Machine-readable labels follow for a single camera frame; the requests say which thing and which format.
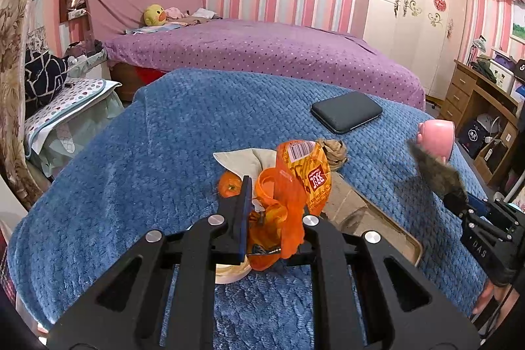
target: pink bowl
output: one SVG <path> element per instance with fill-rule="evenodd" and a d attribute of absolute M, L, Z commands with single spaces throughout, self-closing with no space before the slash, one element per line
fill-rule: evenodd
<path fill-rule="evenodd" d="M 432 119 L 419 124 L 416 142 L 424 151 L 444 163 L 451 158 L 454 138 L 454 122 Z"/>

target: yellow duck plush toy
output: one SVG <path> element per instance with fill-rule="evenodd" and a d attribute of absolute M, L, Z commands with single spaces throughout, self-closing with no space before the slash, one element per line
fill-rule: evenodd
<path fill-rule="evenodd" d="M 162 26 L 166 23 L 166 13 L 164 8 L 154 3 L 144 11 L 144 23 L 146 26 Z"/>

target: red flower decoration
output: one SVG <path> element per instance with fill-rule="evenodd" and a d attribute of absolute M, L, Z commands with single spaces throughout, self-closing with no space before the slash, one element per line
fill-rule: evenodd
<path fill-rule="evenodd" d="M 444 12 L 447 9 L 445 0 L 434 0 L 434 6 L 439 12 Z"/>

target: picture frame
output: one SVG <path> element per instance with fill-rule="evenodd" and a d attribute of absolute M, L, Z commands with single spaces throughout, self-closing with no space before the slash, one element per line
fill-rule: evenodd
<path fill-rule="evenodd" d="M 510 37 L 525 45 L 525 3 L 514 2 L 512 12 Z"/>

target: human hand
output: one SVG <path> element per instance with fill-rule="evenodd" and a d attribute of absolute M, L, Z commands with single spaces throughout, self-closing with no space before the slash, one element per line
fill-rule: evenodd
<path fill-rule="evenodd" d="M 499 325 L 501 325 L 501 322 L 503 322 L 503 320 L 510 313 L 516 301 L 518 301 L 518 292 L 516 292 L 516 290 L 514 289 L 510 291 L 511 289 L 511 285 L 507 285 L 505 287 L 494 286 L 494 284 L 489 279 L 487 279 L 487 281 L 485 282 L 485 288 L 479 295 L 478 301 L 476 302 L 472 313 L 481 313 L 493 296 L 498 303 L 501 303 L 505 299 L 507 294 L 510 292 L 510 295 L 508 296 L 503 307 L 501 307 L 498 317 L 494 323 L 494 328 L 497 328 Z"/>

